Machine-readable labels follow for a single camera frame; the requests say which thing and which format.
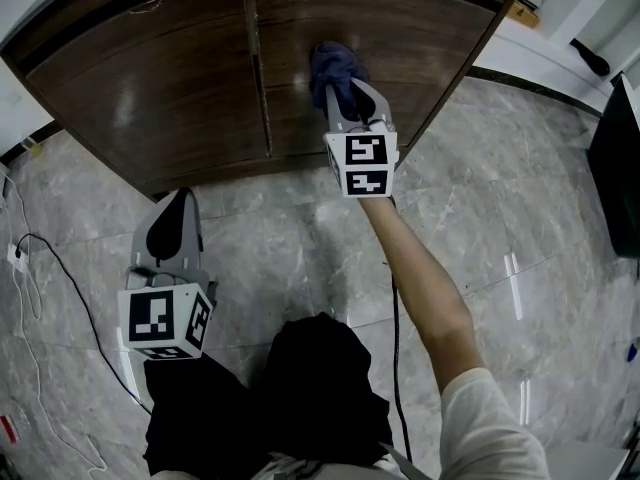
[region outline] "wooden cabinet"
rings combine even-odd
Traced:
[[[309,54],[320,41],[356,53],[407,146],[495,16],[463,0],[255,1],[275,155],[324,149],[326,120],[309,92]]]
[[[513,0],[51,0],[2,45],[34,97],[148,196],[326,162],[309,54],[351,47],[405,154]]]

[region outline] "door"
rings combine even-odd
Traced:
[[[323,150],[309,54],[323,40],[353,49],[408,145],[495,13],[462,0],[255,0],[274,156]]]
[[[146,2],[74,38],[27,80],[148,195],[267,156],[245,0]]]

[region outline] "rag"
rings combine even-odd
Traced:
[[[327,112],[327,84],[333,85],[340,112],[349,121],[358,121],[351,78],[368,82],[369,77],[352,50],[340,43],[322,41],[311,54],[311,93],[313,106]]]

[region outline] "forearm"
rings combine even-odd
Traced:
[[[482,366],[471,314],[449,274],[402,220],[391,201],[374,198],[360,202],[443,390],[458,374]]]

